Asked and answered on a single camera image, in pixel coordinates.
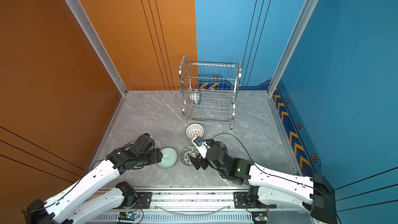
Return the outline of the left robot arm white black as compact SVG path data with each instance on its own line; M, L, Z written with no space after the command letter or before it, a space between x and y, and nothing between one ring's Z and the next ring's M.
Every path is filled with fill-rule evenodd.
M99 197L92 200L89 197L123 173L160 163L162 157L150 135L142 134L132 144L113 150L67 189L45 201L33 201L24 212L25 221L28 224L85 224L116 207L139 208L136 190L126 181Z

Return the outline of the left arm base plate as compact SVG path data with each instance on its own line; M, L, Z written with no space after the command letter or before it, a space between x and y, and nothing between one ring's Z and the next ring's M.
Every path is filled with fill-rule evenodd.
M125 209L149 209L152 192L136 192L124 197L122 207Z

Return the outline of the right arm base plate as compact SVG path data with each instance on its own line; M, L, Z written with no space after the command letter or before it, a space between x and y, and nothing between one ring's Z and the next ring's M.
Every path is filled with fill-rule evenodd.
M266 205L258 200L257 195L251 195L249 192L234 192L234 206L235 208L258 208L258 209L276 209L276 204Z

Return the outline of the pale green ribbed bowl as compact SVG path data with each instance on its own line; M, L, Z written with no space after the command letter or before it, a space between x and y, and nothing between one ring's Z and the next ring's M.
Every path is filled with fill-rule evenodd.
M178 158L178 154L173 148L164 148L161 150L162 159L161 162L158 163L158 166L163 169L171 168L176 162Z

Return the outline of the blue floral white bowl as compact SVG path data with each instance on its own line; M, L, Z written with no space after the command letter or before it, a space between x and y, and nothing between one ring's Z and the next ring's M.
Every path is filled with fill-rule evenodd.
M194 102L196 105L200 105L201 103L201 94L200 93L191 93L190 94L190 99Z

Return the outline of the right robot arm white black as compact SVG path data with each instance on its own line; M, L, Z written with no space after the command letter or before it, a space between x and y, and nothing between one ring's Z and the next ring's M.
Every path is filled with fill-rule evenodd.
M249 206L267 208L287 205L302 209L320 222L338 222L335 190L323 175L290 175L250 160L233 158L228 155L223 143L214 140L197 138L192 144L199 151L195 158L190 158L195 168L210 167L234 184L248 185Z

